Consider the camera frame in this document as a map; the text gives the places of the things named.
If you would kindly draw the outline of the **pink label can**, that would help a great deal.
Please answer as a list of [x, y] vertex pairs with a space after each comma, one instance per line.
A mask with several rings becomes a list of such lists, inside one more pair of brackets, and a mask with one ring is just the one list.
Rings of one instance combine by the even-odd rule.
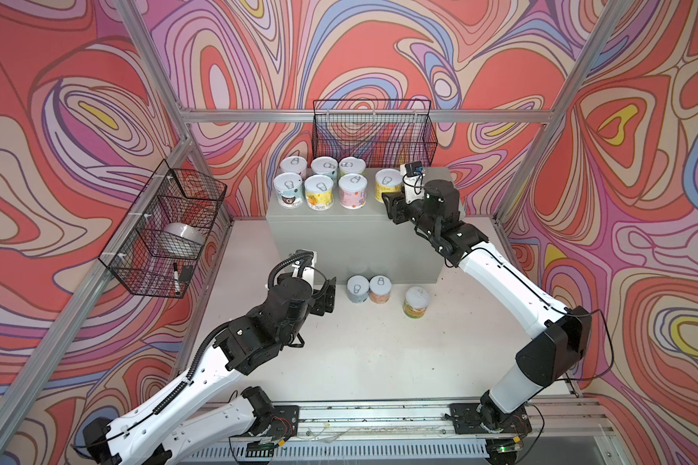
[[339, 203], [347, 209], [359, 209], [366, 204], [368, 181], [361, 174], [347, 174], [339, 178]]
[[287, 156], [279, 164], [287, 174], [298, 174], [302, 179], [308, 178], [308, 161], [302, 156]]

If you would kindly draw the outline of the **brown label can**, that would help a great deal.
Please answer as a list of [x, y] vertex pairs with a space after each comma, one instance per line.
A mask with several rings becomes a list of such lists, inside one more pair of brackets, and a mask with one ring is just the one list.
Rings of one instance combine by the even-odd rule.
[[323, 156], [314, 158], [310, 164], [310, 168], [314, 174], [318, 176], [327, 176], [333, 181], [339, 178], [339, 163], [332, 157]]
[[278, 204], [284, 208], [298, 208], [304, 204], [302, 177], [294, 172], [283, 172], [273, 180]]

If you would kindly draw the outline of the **yellow label can front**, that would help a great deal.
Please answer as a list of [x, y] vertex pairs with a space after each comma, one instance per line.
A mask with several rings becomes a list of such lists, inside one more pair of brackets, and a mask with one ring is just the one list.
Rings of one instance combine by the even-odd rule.
[[325, 211], [333, 206], [333, 178], [314, 174], [304, 182], [304, 195], [308, 207], [314, 211]]

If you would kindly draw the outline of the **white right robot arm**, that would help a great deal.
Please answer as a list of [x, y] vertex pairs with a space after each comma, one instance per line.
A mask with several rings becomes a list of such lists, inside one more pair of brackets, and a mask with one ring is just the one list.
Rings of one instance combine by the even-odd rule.
[[522, 326], [530, 340], [514, 365], [480, 398], [481, 429], [499, 433], [543, 389], [558, 381], [587, 352], [593, 317], [581, 306], [567, 307], [514, 267], [488, 236], [461, 220], [460, 193], [453, 183], [435, 179], [418, 199], [384, 193], [381, 201], [395, 224], [410, 223], [449, 265], [481, 283]]

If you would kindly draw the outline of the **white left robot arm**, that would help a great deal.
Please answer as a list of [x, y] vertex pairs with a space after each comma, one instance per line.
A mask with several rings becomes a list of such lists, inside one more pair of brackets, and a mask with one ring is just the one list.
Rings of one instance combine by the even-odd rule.
[[306, 318], [335, 307], [335, 280], [314, 290], [312, 276], [308, 269], [271, 279], [265, 301], [211, 331], [186, 372], [162, 391], [119, 418], [89, 422], [77, 451], [97, 464], [178, 464], [223, 438], [278, 437], [275, 428], [285, 420], [260, 387], [207, 414], [198, 411], [283, 349], [304, 347]]

